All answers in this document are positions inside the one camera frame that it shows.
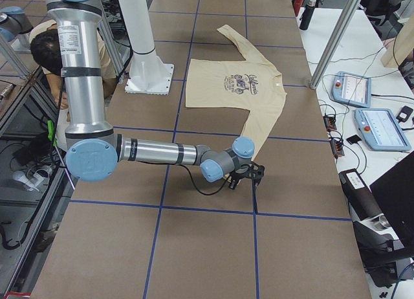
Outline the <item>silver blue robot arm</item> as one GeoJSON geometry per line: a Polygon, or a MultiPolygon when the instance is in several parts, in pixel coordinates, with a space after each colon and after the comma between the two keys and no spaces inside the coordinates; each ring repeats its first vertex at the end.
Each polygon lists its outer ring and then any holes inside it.
{"type": "MultiPolygon", "coordinates": [[[[129,37],[130,93],[166,95],[174,66],[157,56],[146,0],[118,0],[129,37]]],[[[201,169],[208,182],[229,178],[230,188],[241,179],[257,186],[264,167],[253,160],[254,143],[238,137],[232,146],[216,152],[205,145],[185,145],[127,138],[116,134],[106,120],[97,27],[104,16],[101,0],[46,0],[49,16],[58,26],[71,121],[65,130],[66,164],[77,179],[101,181],[120,161],[189,166],[201,169]]]]}

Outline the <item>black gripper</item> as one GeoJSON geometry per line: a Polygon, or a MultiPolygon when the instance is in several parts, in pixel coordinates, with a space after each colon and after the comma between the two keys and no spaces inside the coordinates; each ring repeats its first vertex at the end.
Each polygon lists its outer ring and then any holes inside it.
{"type": "Polygon", "coordinates": [[[250,179],[252,188],[255,190],[260,184],[265,174],[265,167],[255,162],[242,165],[238,170],[234,170],[229,174],[229,188],[235,190],[239,181],[242,179],[250,179]]]}

